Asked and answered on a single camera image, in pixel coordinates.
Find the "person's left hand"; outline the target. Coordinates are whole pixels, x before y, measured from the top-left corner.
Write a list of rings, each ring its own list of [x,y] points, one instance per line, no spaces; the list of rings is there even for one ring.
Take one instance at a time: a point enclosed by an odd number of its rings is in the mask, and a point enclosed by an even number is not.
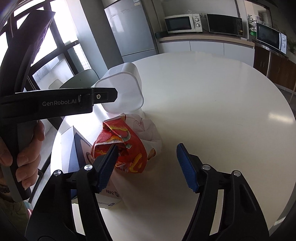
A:
[[[16,180],[27,190],[37,181],[38,166],[41,161],[41,147],[45,139],[44,124],[38,121],[34,129],[34,135],[30,144],[24,148],[17,157]],[[9,167],[13,158],[1,138],[1,167]],[[1,170],[1,194],[10,195],[8,185]]]

